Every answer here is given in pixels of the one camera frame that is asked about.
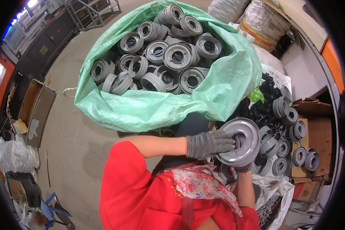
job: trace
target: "white string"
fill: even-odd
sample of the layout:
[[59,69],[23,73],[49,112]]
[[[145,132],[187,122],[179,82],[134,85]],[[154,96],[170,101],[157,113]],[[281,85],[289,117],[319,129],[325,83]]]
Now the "white string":
[[68,96],[68,95],[66,95],[65,92],[66,92],[66,91],[71,91],[71,90],[76,90],[76,89],[77,89],[77,87],[75,87],[75,88],[67,88],[67,89],[65,89],[65,90],[62,91],[62,94],[63,94],[63,96],[66,97],[66,98],[75,98],[75,96]]

